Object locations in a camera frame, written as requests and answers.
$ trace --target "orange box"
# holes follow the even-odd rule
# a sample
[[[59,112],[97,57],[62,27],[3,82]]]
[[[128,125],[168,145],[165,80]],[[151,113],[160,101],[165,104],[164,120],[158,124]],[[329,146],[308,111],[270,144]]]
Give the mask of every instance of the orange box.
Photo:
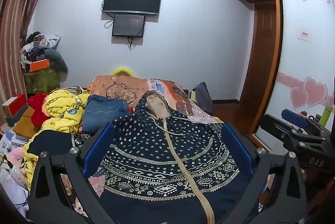
[[[30,72],[34,72],[37,70],[41,70],[44,68],[48,68],[50,66],[50,62],[48,59],[42,59],[37,62],[33,62],[30,64]]]

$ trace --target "tan hood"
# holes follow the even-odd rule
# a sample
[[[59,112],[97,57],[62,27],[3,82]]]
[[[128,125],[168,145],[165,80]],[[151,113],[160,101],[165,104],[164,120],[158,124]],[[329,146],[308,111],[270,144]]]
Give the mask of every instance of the tan hood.
[[[157,92],[147,92],[145,107],[147,113],[155,119],[167,118],[170,116],[165,99]]]

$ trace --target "striped curtain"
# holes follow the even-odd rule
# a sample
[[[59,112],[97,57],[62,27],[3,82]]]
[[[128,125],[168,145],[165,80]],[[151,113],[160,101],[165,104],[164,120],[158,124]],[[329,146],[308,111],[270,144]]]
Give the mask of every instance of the striped curtain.
[[[0,0],[0,105],[17,93],[26,93],[20,49],[37,0]],[[5,123],[0,108],[0,125]]]

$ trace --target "door frame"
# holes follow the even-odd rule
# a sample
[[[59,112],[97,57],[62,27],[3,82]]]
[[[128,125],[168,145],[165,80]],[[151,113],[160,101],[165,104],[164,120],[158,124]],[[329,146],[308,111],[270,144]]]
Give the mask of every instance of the door frame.
[[[256,6],[257,4],[255,4],[254,34],[253,34],[253,41],[252,41],[252,47],[251,47],[250,60],[249,60],[246,80],[251,72],[250,70],[251,70],[251,64],[253,62],[253,53],[254,53],[254,48],[255,48],[255,39],[256,39],[256,32],[257,32],[257,17],[258,17]],[[282,0],[275,0],[275,6],[276,6],[276,36],[275,36],[274,53],[272,57],[270,74],[269,74],[268,82],[266,84],[265,92],[264,92],[260,107],[254,117],[251,127],[249,128],[247,136],[251,136],[253,133],[256,132],[259,119],[265,113],[267,106],[269,104],[270,97],[273,91],[273,87],[274,87],[274,84],[277,78],[279,62],[280,62],[281,46],[282,46],[282,27],[283,27]],[[245,84],[242,89],[240,102],[242,102],[244,94],[245,94]]]

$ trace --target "stuffed animal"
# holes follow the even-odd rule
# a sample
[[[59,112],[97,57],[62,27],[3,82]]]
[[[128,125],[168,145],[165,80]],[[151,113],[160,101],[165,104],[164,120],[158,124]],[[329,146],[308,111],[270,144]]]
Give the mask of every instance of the stuffed animal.
[[[43,102],[46,96],[47,94],[37,93],[28,99],[29,106],[35,110],[31,116],[31,122],[39,129],[41,128],[43,122],[50,118],[50,116],[45,115],[42,111]]]

